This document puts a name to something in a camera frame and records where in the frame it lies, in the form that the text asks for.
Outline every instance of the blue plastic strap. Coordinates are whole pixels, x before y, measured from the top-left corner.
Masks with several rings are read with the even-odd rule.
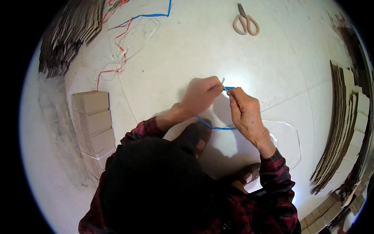
[[[171,8],[171,0],[169,0],[169,9],[168,9],[168,14],[167,14],[167,15],[166,15],[166,14],[138,15],[138,16],[133,17],[132,19],[139,18],[140,16],[143,16],[143,17],[158,17],[158,16],[166,16],[166,17],[169,17],[169,15],[170,15],[170,8]],[[125,23],[127,23],[127,22],[129,22],[129,21],[130,21],[130,19],[127,20],[126,22],[124,22],[124,23],[118,25],[117,27],[119,27],[119,26],[121,26],[121,25],[124,25]]]
[[[208,126],[210,129],[217,129],[217,130],[237,130],[237,128],[218,128],[218,127],[212,127],[212,126],[210,126],[210,124],[208,124],[205,120],[203,120],[200,116],[196,116],[197,117],[197,119],[201,122],[201,123],[203,123],[203,124],[205,124],[206,126]]]

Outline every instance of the wrist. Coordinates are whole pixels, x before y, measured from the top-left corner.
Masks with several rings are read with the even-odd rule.
[[[161,131],[168,131],[174,125],[177,125],[189,118],[183,113],[179,107],[179,103],[175,103],[169,110],[156,117],[157,127]]]
[[[270,139],[270,133],[266,129],[263,135],[255,142],[254,146],[259,150],[262,158],[270,158],[275,154],[277,150],[272,140]]]

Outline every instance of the scissor handle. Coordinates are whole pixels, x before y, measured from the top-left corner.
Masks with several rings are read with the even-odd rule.
[[[252,17],[250,17],[249,15],[246,15],[245,18],[247,20],[248,33],[251,36],[257,36],[260,33],[260,27],[259,27],[258,23]],[[251,21],[256,26],[256,32],[255,33],[253,33],[252,30],[251,30]]]
[[[243,29],[244,29],[244,32],[242,32],[241,30],[239,30],[236,26],[236,23],[237,21],[240,20],[240,23],[242,24],[243,26]],[[237,15],[236,18],[234,19],[234,22],[233,22],[233,27],[234,27],[234,30],[239,33],[240,35],[245,35],[248,33],[248,29],[247,29],[247,25],[245,25],[244,23],[244,20],[243,20],[243,17],[241,15]]]

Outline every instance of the red plaid shirt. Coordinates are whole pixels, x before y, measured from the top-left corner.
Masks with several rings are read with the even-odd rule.
[[[144,139],[146,137],[164,137],[156,124],[156,118],[142,121],[121,140]],[[100,194],[104,186],[105,172],[100,177],[99,187],[92,199],[88,213],[79,222],[81,234],[114,233],[108,229],[103,218]],[[266,191],[261,199],[251,194],[230,196],[233,220],[240,234],[246,233],[292,233],[297,223],[297,210],[291,203],[295,193],[291,190],[295,182],[291,181],[289,168],[278,150],[269,159],[261,158],[260,182]],[[223,224],[217,218],[205,231],[192,231],[195,234],[216,234],[223,232]]]

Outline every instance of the left hand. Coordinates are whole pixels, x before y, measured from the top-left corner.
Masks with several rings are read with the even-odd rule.
[[[189,83],[178,108],[185,120],[190,119],[208,109],[222,91],[223,86],[216,76],[205,79],[194,78]]]
[[[175,103],[170,110],[157,116],[157,126],[167,131],[175,124],[199,115],[212,105],[214,99],[222,91],[223,85],[216,76],[192,79],[182,101]]]

